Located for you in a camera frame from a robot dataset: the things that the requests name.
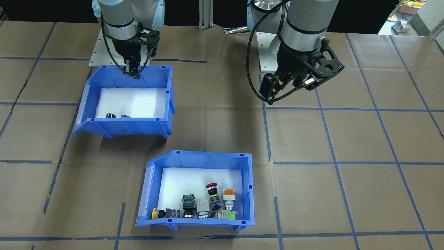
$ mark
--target blue tape line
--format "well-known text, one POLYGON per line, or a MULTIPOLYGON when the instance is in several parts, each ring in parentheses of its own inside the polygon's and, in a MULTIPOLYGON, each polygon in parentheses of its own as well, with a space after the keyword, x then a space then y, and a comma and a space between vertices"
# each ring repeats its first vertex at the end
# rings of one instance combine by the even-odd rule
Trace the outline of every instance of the blue tape line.
POLYGON ((276 223, 277 223, 277 238, 279 239, 279 249, 284 250, 284 243, 282 242, 282 231, 281 231, 281 219, 279 218, 279 208, 278 208, 278 198, 274 198, 274 211, 276 213, 276 223))
POLYGON ((317 102, 319 104, 319 108, 321 110, 321 116, 322 116, 322 120, 324 122, 324 127, 325 127, 325 132, 327 134, 327 139, 329 141, 330 151, 332 153, 332 158, 333 158, 333 162, 334 162, 335 169, 336 169, 336 175, 339 180, 339 186, 341 187, 342 197, 343 197, 344 203, 345 203, 345 209, 347 210, 347 215, 349 217, 350 227, 352 228, 352 234, 353 234, 353 239, 355 240, 356 250, 360 250, 358 237, 356 236, 355 225, 353 223, 352 214, 350 212, 349 202, 347 200, 347 196, 345 195, 345 189, 344 189, 344 185, 342 183, 341 173, 339 172, 339 167, 336 162, 336 155, 333 150, 333 144, 332 144, 332 140, 330 137, 329 128, 327 126, 327 120, 325 119, 325 114, 324 114, 324 110, 322 108, 321 98, 319 97, 319 93, 318 93, 317 89, 315 89, 315 93, 316 93, 317 102))
POLYGON ((0 59, 32 59, 32 60, 37 60, 38 57, 26 57, 26 56, 0 56, 0 59))
MULTIPOLYGON (((258 72, 259 75, 259 86, 262 85, 262 77, 261 73, 258 72)), ((267 113, 265 111, 265 102, 262 101, 262 114, 264 116, 264 124, 265 124, 265 138, 267 140, 267 151, 268 151, 268 160, 271 159, 271 146, 270 146, 270 135, 268 134, 268 123, 267 123, 267 113)))
POLYGON ((444 234, 444 231, 427 231, 428 234, 444 234))
POLYGON ((283 238, 311 238, 311 237, 345 237, 353 233, 326 233, 326 234, 283 234, 283 238))
MULTIPOLYGON (((365 76, 364 76, 364 73, 363 73, 363 71, 362 71, 361 65, 359 64, 359 61, 358 61, 358 59, 357 59, 357 57, 356 57, 356 54, 355 54, 355 51, 354 51, 354 49, 353 49, 353 46, 352 46, 352 44, 351 44, 351 42, 350 42, 349 36, 348 36, 347 34, 345 34, 345 37, 347 38, 347 41, 348 41, 349 46, 350 46, 350 49, 352 50, 352 54, 353 54, 353 56, 354 56, 354 58, 355 58, 355 61, 356 61, 357 65, 358 65, 359 71, 361 72, 362 79, 364 80, 365 86, 367 87, 367 91, 369 92, 370 98, 372 99, 372 103, 373 103, 375 109, 377 109, 376 102, 375 102, 375 100, 374 100, 374 98, 373 98, 372 92, 370 91, 369 85, 368 85, 368 83, 367 83, 367 79, 366 79, 365 76)), ((404 173, 402 172, 402 168, 401 168, 401 165, 400 165, 400 163, 399 163, 398 157, 396 156, 395 149, 394 149, 394 147, 393 147, 393 145, 392 145, 392 142, 390 141, 390 137, 389 137, 389 134, 387 133, 387 129, 385 128, 384 122, 382 121, 381 114, 379 113, 378 110, 376 110, 376 114, 378 115, 378 118, 379 118, 379 121, 380 121, 380 123, 381 123, 382 129, 384 130, 385 137, 387 138, 388 144, 389 144, 390 149, 391 149, 391 151, 392 151, 392 153, 393 153, 393 157, 395 158, 395 161, 396 161, 396 163, 397 163, 397 165, 398 165, 399 173, 401 174, 402 181, 404 182, 404 185, 405 185, 405 188, 406 188, 406 190, 407 190, 408 196, 410 197, 410 201, 412 202, 413 208, 415 209, 415 213, 416 213, 416 215, 417 215, 417 217, 418 217, 418 221, 419 221, 419 223, 421 224, 421 228, 422 228, 422 231, 423 231, 423 233, 424 233, 425 239, 427 240, 427 243, 428 243, 428 246, 430 247, 430 250, 433 250, 432 243, 430 242, 430 239, 429 239, 429 237, 428 237, 428 235, 427 235, 427 231, 426 231, 426 229, 425 229, 424 223, 423 223, 423 221, 422 221, 422 219, 421 219, 421 216, 420 216, 420 214, 419 214, 419 212, 418 212, 418 210, 417 210, 417 208, 416 208, 415 201, 413 200, 412 193, 410 192, 410 188, 408 187, 407 181, 405 180, 404 173)))
POLYGON ((416 216, 418 217, 419 223, 421 224, 421 228, 422 228, 422 231, 424 233, 425 239, 427 240, 428 246, 430 247, 430 250, 433 250, 432 243, 430 242, 430 239, 428 237, 428 234, 427 234, 427 231, 425 229, 424 223, 423 223, 423 221, 421 219, 421 216, 420 216, 420 214, 418 212, 418 209, 416 207, 415 201, 413 200, 412 192, 410 192, 410 188, 408 187, 407 180, 405 179, 405 176, 404 176, 404 173, 402 171, 402 168, 401 168, 400 164, 398 164, 398 169, 399 169, 399 173, 401 174, 402 181, 404 182, 405 188, 407 190, 408 196, 410 197, 410 201, 412 202, 413 208, 415 209, 416 216))
POLYGON ((107 236, 93 238, 62 238, 62 237, 0 237, 0 241, 72 241, 72 240, 104 240, 107 236))
POLYGON ((444 162, 399 162, 401 165, 444 165, 444 162))
MULTIPOLYGON (((302 109, 302 110, 320 110, 316 107, 265 107, 265 109, 302 109)), ((441 109, 361 109, 361 108, 322 108, 323 110, 340 110, 340 111, 380 111, 380 112, 444 112, 441 109)))
POLYGON ((52 161, 27 161, 27 160, 0 160, 0 162, 14 163, 14 164, 20 164, 20 163, 51 164, 52 163, 52 161))
POLYGON ((87 78, 87 80, 91 77, 91 74, 92 74, 92 68, 89 69, 89 73, 88 73, 88 78, 87 78))
POLYGON ((120 237, 120 233, 122 232, 122 224, 123 224, 123 216, 125 214, 125 206, 127 204, 122 202, 122 210, 120 211, 120 219, 119 219, 119 228, 117 229, 117 237, 120 237))
POLYGON ((333 161, 274 161, 276 165, 332 165, 333 161))
POLYGON ((126 203, 122 202, 122 210, 120 211, 119 227, 117 229, 117 236, 116 236, 117 239, 114 243, 114 250, 119 249, 120 233, 122 232, 123 216, 125 215, 125 206, 126 205, 127 205, 126 203))
POLYGON ((360 232, 358 236, 378 236, 378 235, 414 235, 424 234, 423 231, 394 231, 394 232, 360 232))
MULTIPOLYGON (((387 232, 357 232, 358 236, 378 236, 378 235, 421 235, 423 231, 387 231, 387 232)), ((444 234, 444 231, 427 231, 428 234, 444 234)), ((282 234, 283 238, 311 238, 311 237, 346 237, 352 233, 321 233, 321 234, 282 234)), ((278 238, 275 234, 246 234, 246 235, 214 235, 204 236, 210 239, 231 239, 233 238, 278 238)), ((90 240, 174 240, 174 236, 99 236, 92 238, 61 238, 61 237, 0 237, 0 241, 90 241, 90 240)))
POLYGON ((61 103, 61 102, 17 102, 16 105, 77 106, 78 103, 61 103))
POLYGON ((56 178, 59 174, 60 165, 62 165, 63 161, 63 155, 65 154, 66 147, 68 146, 69 138, 71 137, 72 129, 74 127, 75 119, 77 118, 77 114, 74 115, 74 118, 72 119, 71 126, 68 131, 68 135, 66 136, 65 144, 63 145, 62 153, 60 154, 59 162, 57 163, 57 168, 55 169, 54 176, 52 177, 51 187, 49 188, 49 196, 52 195, 52 192, 54 190, 54 186, 56 184, 56 178))
POLYGON ((69 60, 69 61, 89 61, 90 58, 57 58, 57 57, 40 57, 40 60, 69 60))
MULTIPOLYGON (((48 35, 48 37, 46 38, 45 43, 43 44, 43 48, 42 48, 42 50, 40 51, 39 57, 42 55, 43 51, 45 50, 46 44, 48 43, 48 41, 49 41, 49 37, 51 36, 52 31, 54 30, 54 27, 55 27, 55 26, 56 26, 56 23, 54 23, 54 24, 52 25, 51 31, 49 32, 49 35, 48 35)), ((26 79, 26 81, 25 81, 25 84, 23 85, 22 89, 20 90, 19 94, 17 95, 17 98, 16 98, 16 100, 14 101, 14 104, 12 104, 11 112, 9 112, 9 116, 8 116, 8 118, 6 119, 5 123, 3 124, 2 129, 0 130, 0 137, 1 137, 1 135, 3 134, 3 132, 4 132, 5 128, 6 128, 6 125, 8 125, 8 122, 9 122, 9 120, 11 119, 12 111, 13 111, 13 109, 14 109, 14 107, 15 107, 15 105, 16 105, 16 103, 17 103, 19 97, 20 97, 20 95, 22 94, 24 88, 25 88, 26 85, 28 84, 29 79, 31 78, 31 75, 32 75, 32 73, 34 72, 34 70, 35 70, 35 68, 36 68, 38 62, 39 62, 39 59, 37 58, 36 62, 34 63, 34 66, 33 66, 32 69, 31 69, 31 72, 29 73, 29 75, 28 75, 28 77, 27 77, 27 79, 26 79)))
POLYGON ((311 108, 311 107, 271 107, 266 106, 265 109, 307 109, 307 110, 319 110, 319 108, 311 108))
POLYGON ((90 58, 57 58, 57 57, 27 57, 27 56, 0 56, 0 59, 32 59, 32 60, 73 60, 89 61, 90 58))
POLYGON ((206 239, 252 239, 252 238, 278 238, 277 234, 235 234, 202 236, 206 239))
POLYGON ((390 41, 393 44, 393 47, 396 50, 396 53, 398 54, 399 58, 401 59, 402 64, 404 65, 405 70, 407 70, 408 76, 410 77, 410 79, 412 80, 413 85, 415 86, 416 91, 418 92, 419 96, 421 97, 422 102, 424 103, 425 108, 428 111, 428 114, 430 115, 430 117, 432 118, 433 123, 435 124, 436 128, 438 129, 438 131, 440 132, 441 137, 444 139, 444 135, 443 132, 441 131, 440 127, 438 126, 438 123, 436 122, 435 118, 433 117, 432 112, 430 112, 430 109, 428 108, 427 103, 425 102, 424 97, 421 94, 421 91, 419 91, 418 85, 416 85, 415 80, 413 79, 412 74, 410 73, 410 70, 408 69, 407 65, 404 62, 404 59, 401 56, 401 53, 399 53, 398 48, 396 47, 395 43, 393 42, 393 39, 391 38, 391 36, 388 37, 390 39, 390 41))
POLYGON ((153 61, 175 61, 175 62, 195 62, 195 63, 206 63, 206 61, 198 61, 198 60, 183 60, 183 59, 152 59, 153 61))
POLYGON ((56 27, 56 24, 57 24, 57 23, 54 23, 54 24, 52 25, 51 31, 49 32, 49 35, 48 35, 48 37, 46 38, 45 43, 43 44, 43 48, 42 48, 42 50, 40 51, 39 58, 42 57, 43 51, 45 50, 46 45, 47 45, 48 42, 49 42, 49 38, 51 37, 52 32, 54 31, 54 28, 56 27))
POLYGON ((46 214, 46 210, 48 210, 49 199, 50 199, 49 197, 46 198, 45 206, 43 207, 43 215, 45 215, 46 214))
POLYGON ((11 119, 11 112, 9 112, 8 117, 6 118, 6 121, 4 121, 3 127, 0 130, 0 137, 3 135, 3 132, 4 132, 5 128, 6 128, 6 125, 8 125, 8 122, 9 122, 10 119, 11 119))
POLYGON ((174 240, 174 236, 122 236, 108 237, 108 240, 126 241, 126 240, 174 240))
MULTIPOLYGON (((274 161, 276 165, 331 165, 333 161, 274 161)), ((407 162, 407 161, 337 161, 338 165, 444 165, 444 162, 407 162)))

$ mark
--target black cable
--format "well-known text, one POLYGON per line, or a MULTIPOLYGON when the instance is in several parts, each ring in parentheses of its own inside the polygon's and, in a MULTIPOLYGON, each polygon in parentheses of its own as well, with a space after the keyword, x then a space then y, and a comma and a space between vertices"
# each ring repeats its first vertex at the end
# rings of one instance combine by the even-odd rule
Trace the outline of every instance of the black cable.
POLYGON ((410 19, 412 19, 412 18, 410 18, 410 19, 405 18, 405 16, 404 16, 403 13, 401 13, 401 16, 402 16, 404 19, 406 19, 407 21, 410 21, 410 19))
POLYGON ((259 27, 259 25, 262 23, 262 21, 269 16, 271 13, 275 12, 278 8, 280 8, 281 6, 283 6, 284 4, 286 4, 287 2, 290 2, 291 0, 283 0, 282 2, 278 3, 276 6, 274 6, 273 8, 271 8, 271 10, 267 11, 267 13, 265 13, 265 15, 263 15, 259 21, 255 24, 255 26, 253 27, 253 29, 251 30, 251 34, 250 34, 250 38, 248 39, 248 45, 247 45, 247 58, 246 58, 246 70, 247 70, 247 80, 248 80, 248 84, 250 85, 251 90, 253 91, 253 93, 261 100, 264 102, 275 102, 278 100, 281 100, 287 96, 289 96, 290 94, 294 93, 297 90, 300 90, 302 88, 302 86, 299 87, 295 87, 294 89, 290 90, 289 92, 287 92, 286 94, 278 97, 278 98, 273 98, 270 100, 267 100, 265 98, 263 98, 261 95, 259 95, 259 93, 256 91, 256 89, 253 86, 253 83, 251 82, 251 76, 250 76, 250 50, 251 50, 251 42, 253 41, 253 36, 256 32, 256 29, 259 27))
POLYGON ((150 57, 147 55, 147 59, 145 60, 145 63, 143 63, 142 68, 135 74, 131 74, 129 72, 126 72, 122 67, 120 67, 120 65, 115 61, 114 57, 111 55, 111 51, 110 51, 110 47, 108 46, 108 41, 107 38, 105 36, 105 28, 104 28, 104 24, 103 24, 103 16, 101 18, 100 24, 102 26, 102 35, 103 35, 103 41, 105 42, 105 47, 107 48, 108 51, 108 55, 111 57, 111 60, 114 62, 114 64, 126 75, 129 75, 131 77, 135 77, 137 75, 139 75, 147 66, 148 64, 148 60, 150 59, 150 57))

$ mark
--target blue plastic bin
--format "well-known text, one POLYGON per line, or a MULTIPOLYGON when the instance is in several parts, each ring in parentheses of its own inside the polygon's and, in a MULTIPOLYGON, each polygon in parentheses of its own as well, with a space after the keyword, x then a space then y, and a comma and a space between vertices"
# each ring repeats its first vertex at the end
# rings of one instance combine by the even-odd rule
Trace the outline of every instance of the blue plastic bin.
MULTIPOLYGON (((184 176, 186 181, 193 180, 193 176, 184 176)), ((177 188, 179 196, 182 196, 178 183, 166 183, 177 188)), ((142 196, 140 198, 139 213, 136 219, 136 226, 146 225, 167 225, 169 228, 177 230, 179 226, 224 226, 234 227, 239 232, 247 226, 254 225, 254 195, 253 195, 253 165, 252 157, 249 153, 210 153, 195 151, 170 151, 164 155, 148 161, 145 180, 143 183, 142 196), (195 168, 195 169, 237 169, 240 170, 242 190, 236 191, 236 200, 242 202, 242 207, 238 209, 242 214, 237 220, 221 220, 213 218, 156 218, 151 219, 154 208, 158 207, 159 193, 161 193, 162 174, 165 168, 195 168)), ((222 190, 218 189, 222 201, 222 190)))
POLYGON ((172 77, 172 66, 147 66, 136 80, 126 76, 117 66, 100 66, 87 80, 80 101, 79 112, 73 134, 88 131, 102 134, 108 138, 114 135, 153 135, 159 134, 168 138, 173 129, 175 92, 172 77), (102 88, 165 88, 165 112, 163 117, 154 118, 95 118, 95 112, 102 88))

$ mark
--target white foam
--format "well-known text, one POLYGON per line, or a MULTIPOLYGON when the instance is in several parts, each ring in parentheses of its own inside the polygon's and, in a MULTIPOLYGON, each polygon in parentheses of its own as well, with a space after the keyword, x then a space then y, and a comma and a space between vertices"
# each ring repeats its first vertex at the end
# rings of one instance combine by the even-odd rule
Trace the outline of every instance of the white foam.
POLYGON ((165 112, 165 88, 110 88, 100 90, 96 118, 107 113, 116 117, 162 118, 165 112))
POLYGON ((165 208, 179 209, 183 218, 182 196, 194 194, 196 202, 209 200, 205 185, 216 182, 222 209, 224 206, 223 190, 232 188, 236 191, 234 210, 239 212, 237 218, 243 218, 242 173, 235 169, 196 169, 196 168, 163 168, 157 210, 165 208))

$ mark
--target silver cylinder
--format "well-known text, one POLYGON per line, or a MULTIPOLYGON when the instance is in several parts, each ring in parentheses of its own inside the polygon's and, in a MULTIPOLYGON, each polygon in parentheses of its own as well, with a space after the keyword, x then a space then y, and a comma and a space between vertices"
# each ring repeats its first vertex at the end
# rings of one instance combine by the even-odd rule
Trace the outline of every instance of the silver cylinder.
POLYGON ((128 40, 137 34, 137 27, 131 23, 128 26, 124 27, 112 27, 105 23, 105 26, 108 30, 108 34, 119 40, 128 40))
POLYGON ((319 34, 304 34, 294 30, 285 22, 281 34, 282 40, 288 47, 306 52, 317 49, 321 45, 319 37, 325 35, 325 32, 324 30, 319 34))
MULTIPOLYGON (((273 3, 275 3, 274 5, 266 5, 263 6, 264 8, 269 8, 269 7, 274 7, 276 4, 278 4, 280 1, 274 1, 273 3)), ((268 15, 268 17, 259 25, 259 27, 257 28, 257 32, 267 32, 267 33, 277 33, 278 32, 278 28, 279 28, 279 24, 281 23, 281 18, 282 18, 282 10, 284 10, 285 8, 280 8, 278 11, 271 13, 268 15)), ((267 11, 267 9, 262 9, 263 11, 259 11, 256 8, 252 7, 251 8, 251 16, 253 18, 253 23, 256 24, 259 19, 261 19, 264 15, 265 12, 267 11)))
POLYGON ((124 26, 134 22, 134 13, 129 0, 99 0, 102 18, 111 26, 124 26))
POLYGON ((280 2, 281 2, 280 0, 260 0, 260 1, 255 1, 253 4, 263 10, 271 10, 274 6, 276 6, 280 2))
POLYGON ((293 0, 287 12, 288 21, 301 30, 323 30, 330 24, 338 2, 339 0, 293 0))

